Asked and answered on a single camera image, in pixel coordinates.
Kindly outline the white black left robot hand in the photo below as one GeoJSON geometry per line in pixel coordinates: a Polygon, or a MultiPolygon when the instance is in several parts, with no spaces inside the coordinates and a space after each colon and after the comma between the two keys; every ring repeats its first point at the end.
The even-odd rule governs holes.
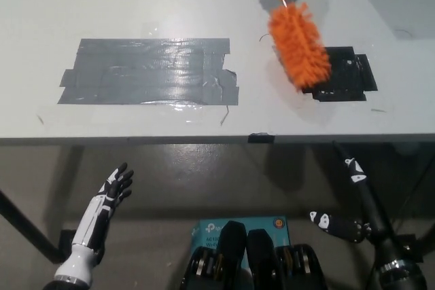
{"type": "Polygon", "coordinates": [[[92,197],[71,242],[71,253],[45,289],[90,289],[92,271],[105,254],[111,218],[120,203],[132,193],[133,170],[122,163],[92,197]]]}

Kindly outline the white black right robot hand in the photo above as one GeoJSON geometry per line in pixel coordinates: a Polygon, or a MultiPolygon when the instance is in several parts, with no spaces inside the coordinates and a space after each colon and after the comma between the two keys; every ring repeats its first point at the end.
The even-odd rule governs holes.
{"type": "Polygon", "coordinates": [[[333,142],[339,158],[349,172],[362,204],[362,222],[311,211],[310,220],[331,236],[348,242],[360,243],[367,239],[375,247],[375,269],[380,275],[402,272],[409,275],[417,264],[405,246],[398,240],[385,209],[376,195],[367,174],[356,158],[339,143],[333,142]]]}

